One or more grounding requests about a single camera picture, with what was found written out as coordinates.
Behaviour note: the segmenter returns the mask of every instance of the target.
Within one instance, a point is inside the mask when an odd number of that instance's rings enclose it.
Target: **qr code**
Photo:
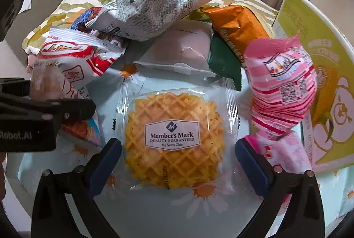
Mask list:
[[[280,94],[281,94],[281,101],[282,102],[289,102],[296,100],[296,92],[295,92],[295,84],[291,83],[289,85],[285,85],[280,87]]]
[[[306,87],[306,80],[304,77],[302,77],[297,84],[299,85],[300,89],[300,97],[303,97],[304,95],[307,94],[307,87]]]

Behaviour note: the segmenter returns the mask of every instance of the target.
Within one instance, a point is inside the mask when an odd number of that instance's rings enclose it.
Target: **orange snack bag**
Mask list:
[[[269,35],[250,9],[241,5],[210,7],[203,9],[209,14],[216,31],[245,67],[244,53],[248,44]]]

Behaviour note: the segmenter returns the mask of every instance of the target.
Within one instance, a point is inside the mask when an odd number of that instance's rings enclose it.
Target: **metal screw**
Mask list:
[[[276,173],[282,173],[282,172],[283,172],[283,168],[282,168],[281,166],[279,166],[279,165],[275,165],[275,166],[273,167],[273,169],[274,169],[274,171],[275,171]]]
[[[42,173],[42,175],[43,175],[44,177],[49,176],[49,174],[50,174],[50,170],[49,170],[49,169],[44,170],[43,173]]]
[[[84,172],[84,170],[85,170],[85,166],[84,166],[84,165],[78,165],[78,166],[76,166],[75,169],[74,169],[74,171],[75,171],[76,173],[82,173],[82,172]]]
[[[313,177],[313,176],[315,176],[315,174],[314,174],[311,170],[307,170],[307,171],[306,171],[306,175],[307,175],[308,177]]]
[[[51,119],[53,119],[53,115],[52,114],[42,114],[42,119],[43,120],[51,120]]]

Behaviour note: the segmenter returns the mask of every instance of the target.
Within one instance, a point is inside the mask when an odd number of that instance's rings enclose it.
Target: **pink snack package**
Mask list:
[[[278,140],[301,122],[317,89],[316,71],[299,36],[256,39],[245,51],[253,93],[252,124],[258,134]]]
[[[270,165],[281,166],[288,173],[304,174],[312,170],[310,160],[296,132],[290,131],[278,141],[251,135],[245,139],[257,152],[263,155]],[[284,214],[289,206],[291,195],[286,195],[278,215]]]

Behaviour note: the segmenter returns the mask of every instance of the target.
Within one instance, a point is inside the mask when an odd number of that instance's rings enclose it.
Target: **white translucent package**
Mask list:
[[[102,6],[87,28],[145,41],[210,0],[113,0]]]
[[[231,184],[239,119],[232,79],[142,95],[129,83],[121,88],[116,130],[124,134],[123,154],[134,186]]]
[[[215,77],[208,65],[212,26],[182,19],[154,41],[136,64],[187,75]]]

